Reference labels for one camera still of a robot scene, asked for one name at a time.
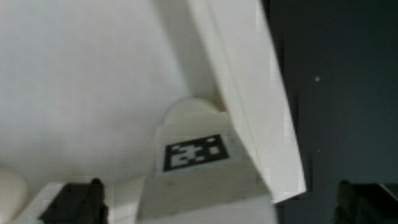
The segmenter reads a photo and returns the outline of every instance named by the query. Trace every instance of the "black object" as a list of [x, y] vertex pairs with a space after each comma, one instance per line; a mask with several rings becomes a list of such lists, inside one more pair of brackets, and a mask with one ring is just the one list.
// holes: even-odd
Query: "black object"
[[107, 224], [105, 187], [100, 179], [89, 184], [69, 183], [39, 217], [44, 224]]
[[398, 201], [379, 184], [339, 183], [336, 224], [398, 224]]

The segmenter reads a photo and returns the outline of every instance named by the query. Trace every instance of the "dark background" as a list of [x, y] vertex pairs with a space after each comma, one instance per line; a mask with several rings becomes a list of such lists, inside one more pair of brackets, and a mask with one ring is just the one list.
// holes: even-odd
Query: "dark background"
[[332, 223], [339, 181], [398, 183], [398, 1], [263, 6], [309, 188], [279, 223]]

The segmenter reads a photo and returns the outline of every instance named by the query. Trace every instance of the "white wall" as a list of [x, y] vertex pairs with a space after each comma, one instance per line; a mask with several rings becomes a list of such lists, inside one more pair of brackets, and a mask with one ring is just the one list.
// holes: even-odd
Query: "white wall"
[[34, 191], [142, 174], [171, 104], [211, 97], [197, 42], [174, 40], [192, 24], [167, 26], [162, 10], [148, 0], [0, 0], [0, 165]]

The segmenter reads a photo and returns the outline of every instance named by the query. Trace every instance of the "white panel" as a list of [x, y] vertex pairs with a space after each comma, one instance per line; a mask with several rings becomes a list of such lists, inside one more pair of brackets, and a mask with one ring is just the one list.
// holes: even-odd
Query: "white panel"
[[306, 191], [306, 186], [259, 1], [188, 2], [236, 131], [279, 202]]

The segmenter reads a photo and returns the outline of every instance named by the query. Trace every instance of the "white surface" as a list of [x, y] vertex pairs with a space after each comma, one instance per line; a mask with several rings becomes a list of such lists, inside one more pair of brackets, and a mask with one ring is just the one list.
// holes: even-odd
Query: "white surface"
[[247, 203], [235, 202], [220, 204], [213, 207], [197, 209], [183, 213], [178, 217], [169, 216], [162, 219], [148, 220], [146, 224], [275, 224], [274, 213], [270, 207], [270, 198], [254, 198]]
[[274, 202], [306, 191], [281, 72], [259, 0], [188, 0], [235, 128]]
[[0, 0], [0, 164], [32, 192], [140, 175], [169, 106], [213, 95], [192, 24], [160, 12], [187, 17], [148, 0]]
[[258, 15], [256, 0], [0, 0], [0, 164], [32, 192], [146, 173], [155, 127], [181, 98], [213, 96], [211, 69], [275, 201], [306, 190]]
[[[188, 102], [197, 106], [190, 108], [204, 111], [208, 105], [197, 101]], [[174, 108], [185, 108], [185, 105], [187, 101], [180, 102], [171, 112]], [[227, 136], [224, 143], [229, 143], [227, 152], [235, 156], [158, 175], [164, 146], [220, 133]], [[155, 143], [156, 164], [144, 185], [137, 223], [275, 223], [272, 194], [236, 139], [227, 114], [213, 111], [190, 117], [181, 114], [181, 119], [158, 128]]]
[[135, 223], [144, 177], [107, 186], [105, 204], [108, 205], [108, 223]]
[[27, 204], [27, 182], [14, 171], [0, 167], [0, 224], [5, 224]]

